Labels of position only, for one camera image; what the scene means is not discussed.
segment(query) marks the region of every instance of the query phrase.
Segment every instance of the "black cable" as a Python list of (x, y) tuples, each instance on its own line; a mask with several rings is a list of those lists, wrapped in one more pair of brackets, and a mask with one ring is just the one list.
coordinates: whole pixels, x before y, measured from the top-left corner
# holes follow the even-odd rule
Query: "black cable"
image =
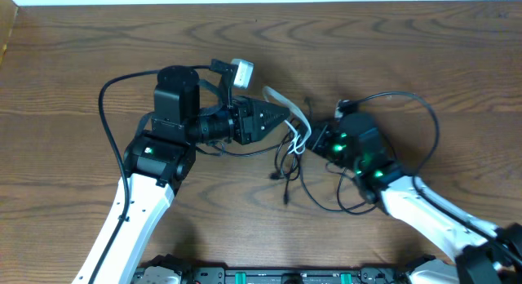
[(221, 149), (219, 149), (219, 147), (217, 147), (215, 145), (212, 146), (214, 149), (219, 150), (217, 153), (207, 153), (205, 150), (203, 150), (197, 146), (195, 146), (195, 149), (197, 152), (205, 154), (205, 155), (210, 155), (210, 156), (214, 156), (214, 157), (222, 157), (225, 153), (225, 143), (223, 143), (221, 141), (219, 143), (221, 144)]
[(330, 170), (328, 168), (328, 166), (332, 165), (332, 164), (334, 164), (334, 162), (326, 162), (326, 164), (325, 164), (325, 171), (329, 172), (330, 174), (344, 175), (345, 178), (348, 178), (351, 182), (355, 183), (355, 180), (352, 177), (350, 177), (349, 175), (345, 175), (342, 172), (336, 172), (336, 171)]
[(305, 97), (304, 103), (308, 106), (308, 121), (311, 122), (313, 117), (312, 101), (309, 97)]
[(386, 284), (393, 284), (393, 283), (395, 283), (395, 280), (392, 280), (391, 282), (389, 282), (388, 279), (386, 279), (386, 274), (383, 273), (383, 271), (381, 271), (380, 268), (376, 268), (376, 269), (383, 275), (383, 279), (386, 282)]
[[(297, 164), (298, 164), (298, 167), (301, 168), (301, 158), (298, 158), (297, 159)], [(308, 191), (308, 188), (307, 188), (307, 185), (304, 183), (304, 178), (303, 178), (303, 171), (301, 171), (301, 175), (299, 175), (299, 179), (301, 180), (301, 186), (303, 186), (303, 190), (304, 192), (308, 195), (308, 197), (310, 198), (310, 200), (312, 200), (318, 207), (320, 207), (321, 209), (325, 210), (325, 211), (332, 211), (332, 212), (341, 212), (343, 210), (337, 210), (337, 209), (330, 209), (326, 206), (323, 206), (321, 205), (313, 196), (312, 194), (310, 193), (310, 191)]]
[(279, 144), (273, 145), (273, 146), (271, 146), (271, 147), (269, 147), (269, 148), (265, 148), (265, 149), (261, 149), (261, 150), (258, 150), (258, 151), (254, 151), (254, 152), (252, 152), (252, 153), (231, 153), (231, 152), (226, 151), (226, 150), (224, 150), (224, 149), (221, 150), (221, 149), (219, 149), (219, 148), (218, 148), (217, 146), (215, 146), (215, 145), (212, 146), (212, 147), (213, 147), (214, 149), (218, 149), (218, 150), (220, 151), (221, 154), (220, 154), (219, 156), (226, 154), (226, 155), (229, 155), (229, 156), (232, 156), (232, 157), (248, 158), (248, 157), (256, 156), (256, 155), (258, 155), (258, 154), (267, 153), (267, 152), (269, 152), (269, 151), (271, 151), (271, 150), (273, 150), (273, 149), (277, 149), (277, 148), (279, 147)]
[[(297, 166), (297, 156), (298, 154), (292, 153), (293, 159), (292, 159), (292, 165), (290, 166), (290, 169), (288, 172), (285, 172), (283, 169), (283, 164), (285, 163), (286, 157), (288, 157), (288, 150), (283, 154), (283, 157), (281, 158), (281, 163), (279, 165), (280, 173), (283, 177), (286, 177), (288, 181), (296, 181), (299, 177), (299, 174), (301, 173), (301, 170)], [(290, 178), (290, 175), (292, 175), (295, 171), (297, 171), (297, 174), (294, 178)]]
[[(346, 171), (347, 169), (344, 169), (343, 171), (343, 174), (341, 175), (341, 178), (339, 179), (339, 185), (337, 186), (337, 204), (339, 205), (339, 207), (341, 208), (341, 210), (343, 210), (344, 212), (350, 214), (350, 215), (364, 215), (364, 214), (368, 214), (369, 212), (375, 210), (375, 208), (377, 208), (377, 206), (372, 206), (371, 208), (369, 208), (368, 210), (365, 210), (365, 211), (358, 211), (358, 212), (355, 212), (353, 210), (355, 210), (356, 208), (359, 208), (361, 206), (364, 206), (366, 204), (366, 202), (361, 202), (359, 204), (356, 204), (355, 206), (350, 206), (350, 207), (344, 207), (343, 203), (341, 202), (341, 195), (340, 195), (340, 192), (341, 192), (341, 184), (343, 183), (343, 178), (344, 176), (346, 175)], [(354, 167), (354, 172), (356, 173), (355, 174), (355, 179), (356, 181), (358, 181), (358, 174), (357, 174), (357, 169), (356, 167)]]
[(395, 148), (393, 147), (392, 142), (390, 141), (390, 139), (388, 138), (388, 136), (386, 136), (386, 134), (384, 134), (384, 133), (381, 132), (381, 136), (383, 137), (384, 141), (388, 144), (388, 147), (389, 147), (390, 150), (391, 150), (391, 154), (393, 154), (393, 159), (394, 159), (394, 160), (397, 160), (397, 152), (395, 151)]
[(435, 126), (435, 139), (433, 141), (433, 145), (429, 151), (429, 153), (426, 155), (426, 157), (419, 163), (417, 168), (415, 169), (414, 173), (412, 174), (412, 184), (415, 188), (415, 191), (421, 196), (422, 198), (426, 199), (427, 202), (429, 202), (433, 207), (435, 207), (437, 210), (442, 212), (443, 214), (447, 215), (451, 219), (455, 220), (456, 222), (460, 223), (467, 229), (470, 229), (471, 231), (479, 234), (480, 236), (486, 238), (489, 242), (491, 242), (495, 247), (497, 247), (500, 251), (503, 251), (508, 257), (510, 257), (515, 263), (518, 265), (518, 268), (522, 268), (522, 259), (512, 253), (507, 247), (505, 247), (500, 242), (497, 242), (496, 238), (490, 236), (489, 234), (483, 232), (482, 230), (478, 229), (475, 225), (473, 225), (470, 221), (462, 220), (456, 215), (454, 215), (451, 211), (446, 210), (444, 207), (440, 206), (438, 203), (432, 201), (422, 189), (420, 189), (417, 185), (415, 177), (418, 175), (422, 167), (430, 160), (431, 156), (433, 156), (433, 153), (435, 152), (436, 148), (439, 145), (439, 139), (440, 139), (440, 127), (439, 127), (439, 120), (435, 114), (435, 110), (420, 96), (415, 95), (410, 92), (404, 92), (404, 91), (388, 91), (388, 92), (382, 92), (378, 93), (376, 95), (368, 96), (362, 100), (356, 100), (354, 101), (354, 104), (361, 104), (363, 102), (366, 102), (368, 100), (372, 100), (377, 97), (381, 96), (388, 96), (388, 95), (403, 95), (407, 96), (409, 98), (412, 98), (422, 104), (424, 108), (427, 109), (429, 112), (431, 119), (433, 120), (433, 125)]
[[(197, 65), (197, 66), (192, 66), (192, 67), (189, 67), (189, 68), (192, 68), (192, 69), (209, 69), (210, 66)], [(111, 130), (110, 130), (110, 128), (108, 126), (108, 123), (107, 123), (107, 118), (105, 117), (105, 111), (104, 111), (104, 96), (105, 96), (105, 92), (107, 91), (107, 89), (111, 85), (113, 85), (116, 82), (120, 82), (121, 80), (125, 80), (125, 79), (128, 79), (128, 78), (141, 77), (141, 76), (146, 76), (146, 75), (154, 75), (154, 74), (158, 74), (159, 72), (160, 72), (160, 70), (150, 70), (150, 71), (144, 71), (144, 72), (139, 72), (139, 73), (132, 73), (132, 74), (120, 76), (118, 78), (114, 78), (113, 80), (110, 80), (107, 83), (105, 83), (105, 85), (101, 88), (100, 95), (98, 96), (98, 110), (100, 112), (101, 123), (104, 126), (105, 134), (107, 135), (108, 142), (110, 143), (111, 148), (113, 149), (114, 156), (116, 157), (116, 162), (117, 162), (118, 168), (119, 168), (120, 173), (122, 175), (123, 190), (124, 190), (124, 193), (125, 193), (125, 201), (123, 203), (122, 214), (118, 218), (118, 222), (116, 224), (116, 228), (114, 228), (114, 231), (111, 234), (111, 237), (107, 241), (107, 245), (105, 246), (104, 251), (102, 251), (102, 254), (101, 254), (100, 258), (98, 259), (98, 262), (96, 263), (95, 268), (92, 270), (92, 274), (91, 274), (91, 277), (89, 279), (89, 283), (90, 284), (94, 283), (94, 281), (96, 279), (96, 276), (98, 275), (98, 272), (100, 271), (101, 265), (104, 263), (105, 257), (107, 256), (108, 251), (111, 248), (111, 245), (113, 244), (114, 240), (116, 239), (116, 236), (117, 236), (118, 232), (122, 228), (123, 222), (128, 220), (127, 213), (129, 211), (129, 205), (131, 204), (131, 199), (130, 199), (130, 195), (131, 194), (130, 194), (129, 184), (128, 184), (128, 181), (127, 181), (127, 178), (126, 178), (126, 174), (125, 174), (125, 168), (123, 166), (122, 156), (120, 155), (120, 151), (118, 150), (118, 148), (116, 146), (116, 141), (114, 140), (113, 134), (111, 133)]]
[(291, 174), (293, 171), (295, 171), (295, 169), (290, 168), (290, 170), (285, 174), (285, 172), (282, 169), (282, 165), (285, 162), (285, 158), (286, 158), (286, 156), (288, 156), (288, 150), (283, 155), (283, 158), (281, 159), (281, 163), (277, 162), (277, 160), (279, 159), (279, 154), (281, 153), (281, 150), (283, 149), (283, 145), (289, 143), (292, 139), (293, 139), (293, 132), (288, 132), (285, 135), (285, 137), (283, 137), (283, 140), (277, 146), (276, 155), (274, 156), (274, 168), (276, 169), (276, 171), (271, 174), (271, 178), (273, 180), (282, 179), (283, 177), (286, 177), (286, 174)]

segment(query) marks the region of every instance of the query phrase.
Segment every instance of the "wooden table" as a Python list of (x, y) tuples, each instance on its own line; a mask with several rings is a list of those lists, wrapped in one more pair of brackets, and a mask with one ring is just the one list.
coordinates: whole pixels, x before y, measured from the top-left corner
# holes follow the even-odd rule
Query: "wooden table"
[[(22, 8), (0, 68), (0, 282), (71, 282), (91, 249), (119, 178), (98, 116), (101, 86), (213, 58), (254, 62), (248, 95), (260, 97), (268, 84), (298, 104), (309, 96), (316, 118), (339, 99), (380, 91), (425, 97), (442, 134), (425, 181), (474, 215), (522, 222), (521, 10), (522, 2)], [(152, 109), (155, 85), (140, 78), (107, 94), (121, 151)], [(204, 105), (213, 101), (202, 96)], [(433, 125), (419, 104), (393, 97), (365, 109), (405, 164), (427, 153)], [(285, 130), (228, 149), (261, 149)], [(299, 183), (285, 206), (284, 184), (268, 179), (273, 155), (198, 155), (143, 260), (172, 253), (229, 266), (337, 267), (444, 258), (380, 211), (319, 210)], [(306, 153), (304, 179), (335, 206), (338, 176), (324, 163)], [(343, 197), (360, 201), (348, 183)]]

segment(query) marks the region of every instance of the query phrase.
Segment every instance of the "white wire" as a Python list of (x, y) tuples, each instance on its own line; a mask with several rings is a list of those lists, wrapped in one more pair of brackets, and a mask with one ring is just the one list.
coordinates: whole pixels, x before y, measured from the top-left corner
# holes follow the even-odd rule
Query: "white wire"
[(293, 102), (288, 100), (286, 97), (284, 97), (281, 93), (275, 91), (273, 88), (265, 86), (263, 87), (263, 97), (267, 102), (270, 102), (268, 100), (268, 96), (273, 97), (275, 100), (277, 100), (279, 103), (283, 104), (285, 107), (290, 109), (290, 112), (295, 115), (296, 118), (298, 118), (304, 126), (307, 128), (307, 133), (304, 135), (303, 140), (299, 145), (297, 145), (297, 142), (299, 141), (299, 138), (301, 135), (295, 130), (294, 126), (290, 124), (290, 122), (285, 121), (286, 125), (288, 125), (289, 129), (292, 130), (294, 133), (294, 138), (292, 139), (290, 146), (289, 146), (289, 153), (296, 153), (296, 154), (303, 154), (306, 148), (304, 147), (306, 141), (308, 138), (310, 138), (310, 135), (312, 134), (312, 128), (310, 127), (310, 123), (308, 122), (307, 118), (304, 116), (304, 113), (301, 111), (301, 109), (295, 105)]

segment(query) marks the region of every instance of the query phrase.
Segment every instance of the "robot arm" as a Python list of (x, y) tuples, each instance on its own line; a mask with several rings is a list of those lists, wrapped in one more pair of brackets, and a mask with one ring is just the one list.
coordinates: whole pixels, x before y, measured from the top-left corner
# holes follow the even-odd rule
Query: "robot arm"
[[(491, 237), (496, 237), (495, 232), (498, 226), (479, 220), (459, 209), (451, 202), (448, 202), (440, 195), (428, 188), (420, 178), (416, 177), (417, 186), (424, 189), (424, 193), (433, 200), (437, 200), (440, 205), (444, 205), (447, 210), (451, 210), (463, 220), (473, 221), (475, 226), (488, 233)], [(486, 238), (465, 228), (459, 222), (449, 218), (437, 210), (425, 198), (418, 195), (412, 185), (410, 176), (403, 176), (388, 185), (388, 188), (381, 192), (383, 209), (398, 219), (402, 220), (413, 228), (417, 229), (422, 235), (439, 247), (452, 261), (462, 254), (466, 246), (480, 246), (487, 242)]]
[[(195, 69), (203, 68), (221, 74), (217, 87), (199, 78)], [(289, 117), (287, 108), (232, 96), (232, 87), (247, 88), (252, 71), (253, 65), (244, 60), (233, 60), (231, 64), (212, 60), (210, 66), (171, 66), (157, 72), (154, 112), (142, 118), (122, 162), (128, 201), (120, 179), (108, 218), (73, 283), (131, 281), (152, 231), (196, 161), (196, 144), (212, 145), (221, 140), (250, 144)], [(123, 76), (108, 84), (130, 77)], [(217, 105), (200, 108), (200, 87), (216, 95)], [(149, 118), (151, 131), (144, 130)], [(127, 217), (121, 218), (125, 205)]]
[(341, 101), (336, 120), (312, 126), (307, 149), (353, 171), (356, 187), (367, 203), (417, 229), (457, 265), (455, 268), (440, 261), (428, 262), (410, 274), (410, 281), (501, 283), (498, 271), (512, 265), (520, 281), (522, 226), (513, 224), (501, 229), (477, 219), (435, 193), (419, 177), (414, 180), (405, 174), (402, 166), (388, 156), (373, 118), (359, 112), (357, 104)]
[[(130, 206), (129, 219), (122, 225), (113, 244), (105, 256), (105, 260), (96, 275), (96, 283), (129, 283), (136, 266), (144, 253), (148, 239), (157, 222), (174, 201), (174, 191), (167, 185), (156, 186), (156, 179), (145, 175), (133, 174), (129, 179)], [(118, 218), (122, 213), (123, 182), (118, 183), (116, 197), (113, 206), (108, 213), (87, 260), (83, 264), (78, 275), (74, 278), (74, 284), (88, 283), (91, 279), (98, 260), (108, 243)]]

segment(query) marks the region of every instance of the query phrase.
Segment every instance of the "white connector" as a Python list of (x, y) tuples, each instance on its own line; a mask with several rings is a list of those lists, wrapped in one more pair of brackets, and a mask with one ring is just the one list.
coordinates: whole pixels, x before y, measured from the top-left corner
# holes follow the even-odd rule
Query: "white connector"
[(233, 86), (239, 89), (247, 89), (252, 73), (254, 72), (254, 64), (242, 59), (232, 60), (232, 64), (237, 65), (237, 73), (234, 78)]

